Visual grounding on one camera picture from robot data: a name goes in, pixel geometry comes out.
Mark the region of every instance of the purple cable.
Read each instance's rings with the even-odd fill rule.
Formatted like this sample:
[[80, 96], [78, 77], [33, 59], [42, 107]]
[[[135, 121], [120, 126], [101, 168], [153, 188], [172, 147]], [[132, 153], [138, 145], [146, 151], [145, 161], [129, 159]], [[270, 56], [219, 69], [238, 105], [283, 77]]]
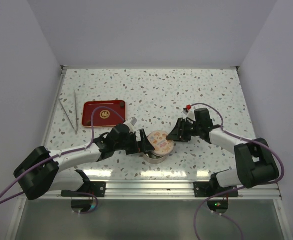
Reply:
[[[279, 155], [273, 151], [271, 148], [269, 148], [268, 146], [258, 142], [258, 141], [254, 141], [254, 140], [251, 140], [251, 139], [248, 139], [248, 138], [245, 138], [245, 137], [240, 137], [238, 135], [235, 135], [233, 134], [232, 132], [229, 132], [229, 131], [226, 131], [224, 130], [224, 119], [221, 115], [221, 113], [216, 110], [214, 107], [206, 104], [206, 103], [195, 103], [195, 104], [192, 104], [191, 107], [194, 107], [194, 106], [197, 106], [197, 105], [203, 105], [203, 106], [206, 106], [206, 107], [209, 107], [211, 108], [213, 111], [215, 111], [219, 117], [221, 118], [221, 129], [224, 133], [226, 133], [227, 135], [233, 137], [233, 138], [236, 138], [236, 139], [239, 139], [241, 141], [245, 141], [245, 142], [249, 142], [249, 143], [253, 143], [253, 144], [256, 144], [256, 145], [259, 145], [265, 149], [267, 149], [268, 151], [270, 151], [274, 156], [275, 158], [277, 159], [278, 163], [280, 164], [280, 167], [281, 167], [281, 175], [279, 176], [278, 179], [274, 180], [274, 181], [270, 181], [270, 182], [267, 182], [265, 183], [264, 185], [269, 185], [269, 184], [277, 184], [279, 181], [281, 181], [285, 175], [285, 167], [284, 167], [284, 164], [282, 162], [282, 160], [280, 159]], [[210, 196], [208, 197], [207, 199], [205, 199], [199, 206], [198, 208], [196, 209], [195, 211], [195, 214], [194, 214], [194, 218], [193, 218], [193, 227], [194, 227], [194, 231], [195, 231], [195, 235], [197, 237], [198, 240], [201, 240], [200, 236], [199, 236], [199, 233], [198, 233], [198, 230], [197, 230], [197, 215], [198, 215], [198, 212], [200, 210], [200, 208], [209, 200], [213, 199], [213, 198], [216, 198], [216, 197], [219, 197], [219, 196], [223, 196], [225, 194], [229, 194], [229, 193], [232, 193], [232, 192], [235, 192], [235, 191], [238, 191], [238, 190], [242, 190], [242, 189], [245, 189], [244, 186], [242, 187], [238, 187], [238, 188], [234, 188], [234, 189], [231, 189], [231, 190], [227, 190], [227, 191], [224, 191], [224, 192], [221, 192], [221, 193], [218, 193], [216, 195], [213, 195], [213, 196]], [[226, 216], [226, 215], [222, 215], [223, 217], [225, 217], [226, 219], [230, 220], [231, 222], [233, 222], [237, 228], [240, 230], [241, 232], [241, 239], [244, 240], [244, 233], [242, 231], [242, 229], [240, 228], [239, 224], [236, 223], [233, 219], [231, 219], [229, 216]]]
[[[101, 109], [101, 108], [111, 110], [112, 112], [114, 112], [115, 114], [117, 114], [117, 115], [118, 115], [118, 116], [124, 121], [123, 117], [122, 117], [120, 114], [118, 114], [115, 110], [113, 110], [112, 108], [109, 108], [109, 107], [106, 107], [106, 106], [99, 106], [99, 107], [97, 107], [97, 108], [93, 111], [92, 116], [91, 116], [92, 140], [91, 140], [90, 144], [89, 144], [86, 148], [91, 147], [92, 144], [93, 144], [94, 137], [95, 137], [95, 131], [94, 131], [94, 126], [93, 126], [93, 118], [94, 118], [94, 114], [96, 113], [96, 111], [97, 111], [98, 109]], [[64, 151], [64, 152], [61, 153], [61, 155], [64, 156], [64, 155], [66, 155], [66, 154], [71, 154], [71, 153], [80, 152], [80, 151], [85, 150], [86, 148], [85, 148], [85, 147], [81, 147], [81, 148], [77, 148], [77, 149], [73, 149], [73, 150]], [[0, 199], [1, 199], [1, 198], [2, 198], [2, 197], [3, 197], [3, 196], [4, 196], [4, 195], [5, 195], [5, 194], [6, 194], [6, 193], [7, 193], [7, 192], [8, 192], [8, 191], [14, 186], [14, 185], [15, 185], [15, 184], [17, 184], [17, 182], [20, 181], [25, 175], [27, 175], [28, 173], [30, 173], [30, 172], [33, 171], [34, 169], [40, 167], [41, 165], [46, 164], [47, 162], [49, 162], [49, 161], [51, 161], [51, 160], [53, 160], [53, 159], [56, 159], [57, 157], [59, 157], [58, 154], [57, 154], [57, 155], [54, 155], [54, 156], [51, 156], [51, 157], [49, 157], [49, 158], [47, 158], [47, 159], [45, 159], [45, 160], [43, 160], [43, 161], [37, 163], [36, 165], [32, 166], [32, 167], [29, 168], [28, 170], [26, 170], [24, 173], [22, 173], [20, 176], [18, 176], [18, 177], [17, 177], [17, 178], [16, 178], [16, 179], [15, 179], [15, 180], [14, 180], [14, 181], [8, 186], [8, 187], [6, 187], [6, 188], [0, 193]], [[22, 194], [24, 194], [24, 192], [19, 192], [19, 193], [13, 195], [13, 196], [8, 197], [8, 198], [6, 198], [6, 199], [0, 201], [0, 205], [1, 205], [1, 204], [4, 204], [5, 202], [7, 202], [7, 201], [9, 201], [9, 200], [11, 200], [11, 199], [14, 199], [14, 198], [20, 196], [20, 195], [22, 195]], [[90, 193], [85, 193], [85, 192], [79, 192], [79, 194], [83, 194], [83, 195], [88, 195], [88, 196], [94, 197], [94, 198], [96, 199], [96, 206], [95, 206], [94, 210], [98, 207], [98, 199], [97, 199], [96, 196], [94, 196], [93, 194], [90, 194]]]

